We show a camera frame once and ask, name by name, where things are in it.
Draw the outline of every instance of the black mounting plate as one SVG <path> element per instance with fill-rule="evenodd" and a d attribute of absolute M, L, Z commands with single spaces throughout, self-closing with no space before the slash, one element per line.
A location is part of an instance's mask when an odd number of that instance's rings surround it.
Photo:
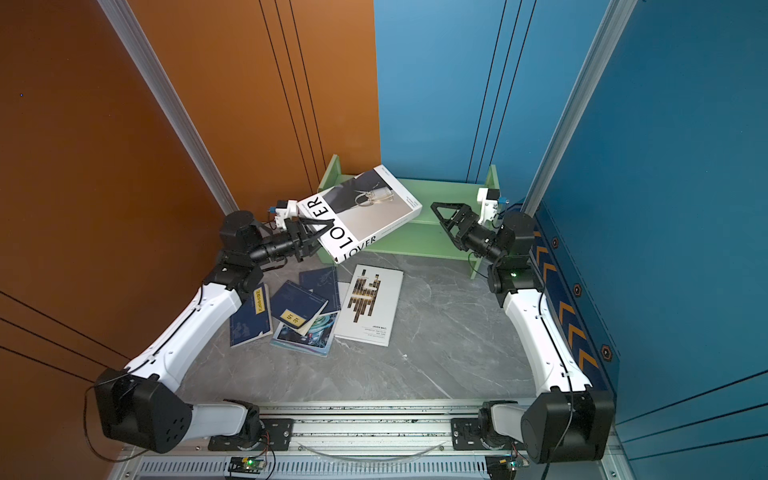
<path fill-rule="evenodd" d="M 285 452 L 293 436 L 293 419 L 261 419 L 264 428 L 270 434 L 270 449 L 275 452 Z M 247 439 L 233 436 L 218 435 L 210 437 L 208 450 L 211 452 L 261 452 L 266 446 L 263 442 L 253 445 Z"/>

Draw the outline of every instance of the book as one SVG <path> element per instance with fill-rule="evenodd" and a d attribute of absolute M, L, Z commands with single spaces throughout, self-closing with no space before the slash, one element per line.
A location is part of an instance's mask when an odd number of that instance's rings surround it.
<path fill-rule="evenodd" d="M 400 270 L 358 265 L 336 319 L 336 336 L 389 346 L 401 286 Z"/>
<path fill-rule="evenodd" d="M 346 295 L 348 288 L 348 283 L 338 283 L 340 295 Z M 281 323 L 277 326 L 270 343 L 280 348 L 295 350 L 297 352 L 328 356 L 328 353 L 331 350 L 331 344 L 333 343 L 337 316 L 338 313 L 321 316 L 319 319 L 315 320 L 312 328 L 310 328 L 305 336 L 300 335 L 295 330 L 290 329 Z"/>
<path fill-rule="evenodd" d="M 333 228 L 320 237 L 320 244 L 336 263 L 422 211 L 421 203 L 383 165 L 301 200 L 298 208 L 304 217 L 333 220 Z"/>
<path fill-rule="evenodd" d="M 320 312 L 320 315 L 330 315 L 341 310 L 339 277 L 336 274 L 335 266 L 299 272 L 299 285 L 322 298 L 328 299 L 328 304 Z"/>
<path fill-rule="evenodd" d="M 304 327 L 308 330 L 312 326 L 312 322 L 323 311 L 328 300 L 287 280 L 277 289 L 270 303 L 275 320 L 301 331 Z"/>
<path fill-rule="evenodd" d="M 243 345 L 272 334 L 270 289 L 260 283 L 230 317 L 230 346 Z"/>

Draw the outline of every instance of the green shelf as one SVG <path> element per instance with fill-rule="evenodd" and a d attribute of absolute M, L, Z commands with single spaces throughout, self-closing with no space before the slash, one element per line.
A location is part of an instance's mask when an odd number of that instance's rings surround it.
<path fill-rule="evenodd" d="M 341 161 L 338 155 L 333 155 L 326 169 L 323 180 L 317 191 L 322 191 L 352 178 L 353 175 L 341 173 Z M 454 247 L 448 235 L 445 234 L 435 213 L 432 203 L 468 204 L 479 214 L 480 205 L 477 203 L 478 188 L 498 188 L 496 166 L 491 165 L 484 184 L 462 184 L 458 182 L 440 182 L 433 180 L 399 179 L 416 200 L 421 202 L 422 211 L 418 217 L 389 233 L 381 240 L 366 248 L 377 253 L 394 253 L 399 255 L 414 255 L 417 257 L 446 258 L 451 260 L 467 260 L 468 253 Z M 333 258 L 320 250 L 319 257 L 324 263 L 333 263 Z M 480 267 L 480 259 L 472 259 L 475 270 Z M 475 278 L 475 270 L 467 266 L 471 278 Z"/>

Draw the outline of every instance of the white book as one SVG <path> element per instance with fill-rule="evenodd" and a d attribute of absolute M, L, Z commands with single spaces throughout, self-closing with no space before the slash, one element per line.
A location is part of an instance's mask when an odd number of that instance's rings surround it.
<path fill-rule="evenodd" d="M 320 237 L 320 244 L 336 263 L 422 211 L 419 201 L 383 165 L 301 200 L 298 208 L 304 217 L 333 220 L 333 228 Z"/>
<path fill-rule="evenodd" d="M 389 346 L 401 286 L 400 270 L 358 265 L 336 318 L 336 337 Z"/>

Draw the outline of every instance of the orange wall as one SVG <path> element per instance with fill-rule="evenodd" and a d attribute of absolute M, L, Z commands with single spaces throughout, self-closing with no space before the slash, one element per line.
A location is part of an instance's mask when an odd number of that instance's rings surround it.
<path fill-rule="evenodd" d="M 120 369 L 213 266 L 221 210 L 97 2 L 9 0 L 0 18 L 0 290 L 125 356 L 4 296 L 0 317 Z M 90 380 L 104 368 L 5 322 L 0 346 Z M 0 477 L 104 477 L 82 434 L 89 382 L 0 362 Z M 30 467 L 30 448 L 55 470 Z"/>
<path fill-rule="evenodd" d="M 130 0 L 242 209 L 381 163 L 372 0 Z"/>

